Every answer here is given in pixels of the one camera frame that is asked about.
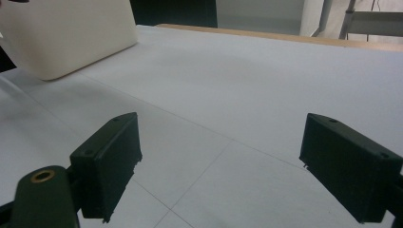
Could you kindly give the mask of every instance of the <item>white tabletop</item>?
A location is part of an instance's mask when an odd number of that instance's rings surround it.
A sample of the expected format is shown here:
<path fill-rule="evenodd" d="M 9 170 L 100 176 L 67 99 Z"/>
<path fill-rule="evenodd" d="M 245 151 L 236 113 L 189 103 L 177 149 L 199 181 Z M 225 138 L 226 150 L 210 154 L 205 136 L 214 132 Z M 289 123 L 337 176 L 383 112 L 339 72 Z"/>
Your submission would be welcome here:
<path fill-rule="evenodd" d="M 111 222 L 82 227 L 361 226 L 302 168 L 305 119 L 338 119 L 403 156 L 403 53 L 138 30 L 136 46 L 57 81 L 0 74 L 1 204 L 136 111 L 144 160 Z"/>

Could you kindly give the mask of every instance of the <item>wall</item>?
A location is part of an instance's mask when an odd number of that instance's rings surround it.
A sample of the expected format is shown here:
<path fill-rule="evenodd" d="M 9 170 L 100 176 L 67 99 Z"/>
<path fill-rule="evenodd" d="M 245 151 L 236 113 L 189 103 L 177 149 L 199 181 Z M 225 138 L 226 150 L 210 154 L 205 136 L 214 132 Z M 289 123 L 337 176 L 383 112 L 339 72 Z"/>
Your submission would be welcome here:
<path fill-rule="evenodd" d="M 303 0 L 216 0 L 219 28 L 299 35 Z"/>

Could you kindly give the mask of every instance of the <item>wooden edge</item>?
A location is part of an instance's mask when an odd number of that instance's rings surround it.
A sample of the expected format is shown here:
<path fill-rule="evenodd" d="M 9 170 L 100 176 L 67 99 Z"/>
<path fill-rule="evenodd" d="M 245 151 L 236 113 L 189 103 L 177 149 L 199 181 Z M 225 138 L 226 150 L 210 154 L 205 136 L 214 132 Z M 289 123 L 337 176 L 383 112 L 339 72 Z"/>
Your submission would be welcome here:
<path fill-rule="evenodd" d="M 245 31 L 245 30 L 225 29 L 225 28 L 205 28 L 205 27 L 193 27 L 193 26 L 180 26 L 180 25 L 171 25 L 171 24 L 160 24 L 160 25 L 157 25 L 157 27 L 168 28 L 168 29 L 182 29 L 182 30 L 193 30 L 193 31 L 211 32 L 211 33 L 231 34 L 231 35 L 239 35 L 239 36 L 251 36 L 251 37 L 267 38 L 267 39 L 273 39 L 273 40 L 285 40 L 285 41 L 294 41 L 294 42 L 316 44 L 316 45 L 326 45 L 326 46 L 337 46 L 337 47 L 345 47 L 345 48 L 366 48 L 366 49 L 377 49 L 377 50 L 388 50 L 388 51 L 403 51 L 403 45 L 399 45 L 399 44 L 347 41 L 347 40 L 327 39 L 327 38 L 319 38 L 319 37 L 306 37 L 306 36 L 257 32 L 257 31 Z"/>

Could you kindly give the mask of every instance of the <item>screw hole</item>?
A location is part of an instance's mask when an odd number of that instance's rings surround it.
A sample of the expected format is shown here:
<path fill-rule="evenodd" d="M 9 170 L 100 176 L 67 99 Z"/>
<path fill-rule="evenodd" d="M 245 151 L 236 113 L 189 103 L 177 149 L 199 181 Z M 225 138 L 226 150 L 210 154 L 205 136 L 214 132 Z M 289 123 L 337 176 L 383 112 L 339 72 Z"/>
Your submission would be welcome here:
<path fill-rule="evenodd" d="M 42 170 L 40 172 L 37 172 L 34 174 L 31 178 L 30 181 L 34 183 L 39 183 L 39 182 L 45 182 L 54 177 L 55 173 L 53 170 Z"/>
<path fill-rule="evenodd" d="M 382 156 L 382 158 L 384 159 L 388 159 L 389 155 L 385 154 L 385 153 L 380 153 L 380 156 Z"/>
<path fill-rule="evenodd" d="M 84 151 L 84 154 L 85 154 L 85 155 L 91 155 L 93 152 L 94 152 L 94 151 L 88 149 L 88 150 Z"/>

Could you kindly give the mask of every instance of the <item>white box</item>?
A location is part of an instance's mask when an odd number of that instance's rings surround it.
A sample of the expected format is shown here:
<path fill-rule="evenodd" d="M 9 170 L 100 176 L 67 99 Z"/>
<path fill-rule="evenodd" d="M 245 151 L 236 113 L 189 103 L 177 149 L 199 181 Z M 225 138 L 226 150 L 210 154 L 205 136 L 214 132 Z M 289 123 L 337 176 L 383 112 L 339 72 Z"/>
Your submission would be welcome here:
<path fill-rule="evenodd" d="M 3 0 L 0 32 L 0 46 L 11 60 L 42 80 L 137 42 L 129 0 Z"/>

